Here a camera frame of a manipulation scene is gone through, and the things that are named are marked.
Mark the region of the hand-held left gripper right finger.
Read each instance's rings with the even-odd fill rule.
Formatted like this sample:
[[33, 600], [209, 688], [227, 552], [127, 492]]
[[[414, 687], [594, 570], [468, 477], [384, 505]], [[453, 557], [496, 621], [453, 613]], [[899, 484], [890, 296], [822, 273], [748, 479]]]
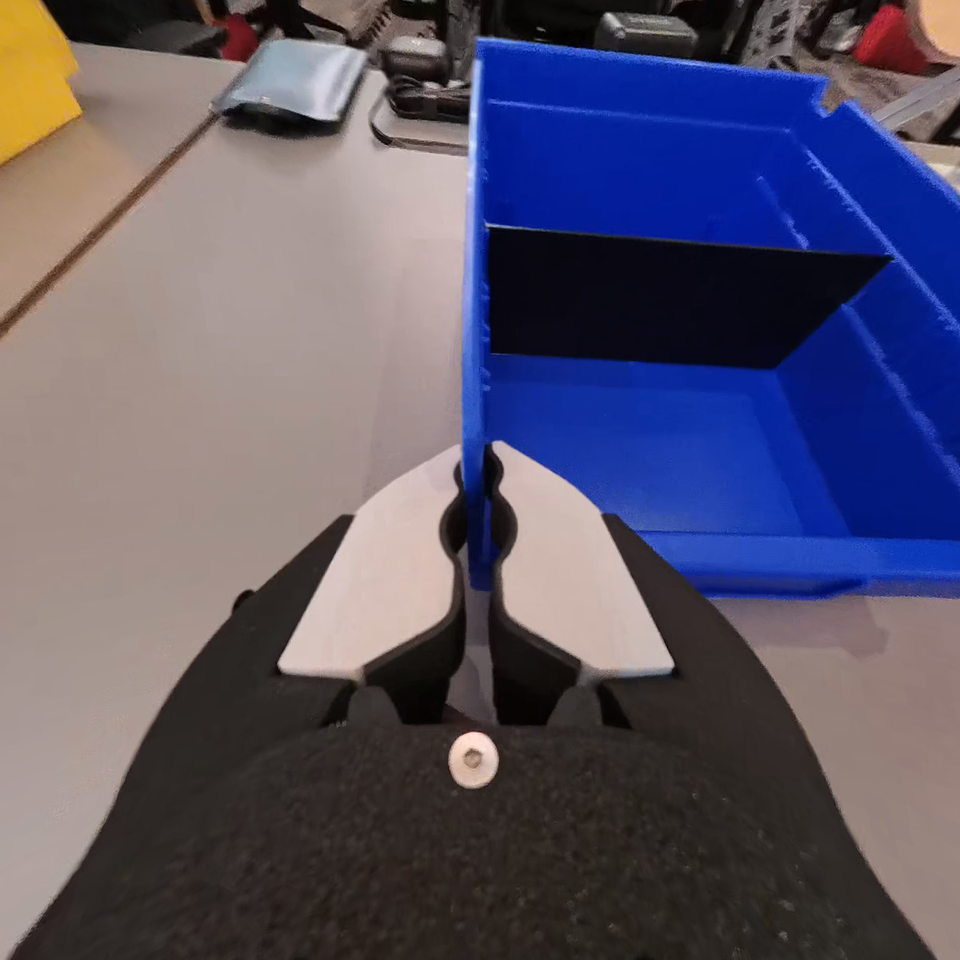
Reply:
[[502, 726], [546, 724], [561, 698], [670, 676], [675, 661], [607, 523], [577, 487], [503, 440], [486, 449], [488, 648]]

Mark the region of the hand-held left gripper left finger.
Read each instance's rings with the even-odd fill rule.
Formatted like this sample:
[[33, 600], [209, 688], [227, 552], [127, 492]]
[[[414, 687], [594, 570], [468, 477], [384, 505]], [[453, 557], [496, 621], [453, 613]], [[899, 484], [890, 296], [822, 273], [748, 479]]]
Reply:
[[377, 688], [403, 723], [443, 722], [466, 649], [461, 463], [452, 445], [348, 517], [279, 655], [281, 676]]

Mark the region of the blue plastic bin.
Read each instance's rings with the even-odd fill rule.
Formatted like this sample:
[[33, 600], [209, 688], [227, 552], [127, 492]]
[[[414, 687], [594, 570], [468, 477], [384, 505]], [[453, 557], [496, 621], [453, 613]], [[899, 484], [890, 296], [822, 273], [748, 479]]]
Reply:
[[[815, 76], [478, 40], [462, 293], [471, 572], [495, 441], [719, 596], [958, 595], [958, 193]], [[893, 258], [778, 366], [496, 354], [494, 225]]]

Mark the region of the grey desk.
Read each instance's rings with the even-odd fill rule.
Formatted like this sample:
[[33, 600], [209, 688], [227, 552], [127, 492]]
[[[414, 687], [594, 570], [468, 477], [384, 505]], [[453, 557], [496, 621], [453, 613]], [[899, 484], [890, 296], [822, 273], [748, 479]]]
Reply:
[[[602, 512], [675, 670], [498, 723], [469, 157], [378, 146], [375, 91], [215, 125], [2, 341], [2, 958], [958, 958], [958, 595], [708, 594]], [[283, 677], [452, 446], [442, 722]]]

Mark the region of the black blue-bin divider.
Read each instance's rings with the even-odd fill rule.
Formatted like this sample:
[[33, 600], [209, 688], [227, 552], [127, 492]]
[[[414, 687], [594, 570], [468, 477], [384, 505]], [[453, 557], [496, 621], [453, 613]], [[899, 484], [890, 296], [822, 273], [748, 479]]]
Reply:
[[495, 354], [772, 370], [893, 258], [488, 229]]

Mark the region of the silver foil pouch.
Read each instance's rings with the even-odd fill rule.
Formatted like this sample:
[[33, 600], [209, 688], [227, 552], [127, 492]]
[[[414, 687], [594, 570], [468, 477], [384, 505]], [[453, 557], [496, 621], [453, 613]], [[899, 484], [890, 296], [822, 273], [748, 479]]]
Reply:
[[367, 71], [353, 47], [291, 38], [260, 46], [210, 103], [230, 129], [303, 139], [339, 132]]

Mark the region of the black power bank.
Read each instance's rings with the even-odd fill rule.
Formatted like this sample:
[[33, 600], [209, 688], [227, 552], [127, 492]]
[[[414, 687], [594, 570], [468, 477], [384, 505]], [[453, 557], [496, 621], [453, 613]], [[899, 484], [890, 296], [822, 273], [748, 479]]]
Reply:
[[692, 59], [699, 34], [672, 15], [612, 11], [604, 13], [593, 35], [597, 51], [668, 59]]

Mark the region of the yellow plastic bin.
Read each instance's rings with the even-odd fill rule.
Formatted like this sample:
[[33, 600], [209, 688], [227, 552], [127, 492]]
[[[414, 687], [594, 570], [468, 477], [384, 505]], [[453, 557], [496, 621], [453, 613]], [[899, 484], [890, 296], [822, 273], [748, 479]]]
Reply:
[[42, 1], [1, 3], [1, 163], [83, 114], [70, 85], [78, 63]]

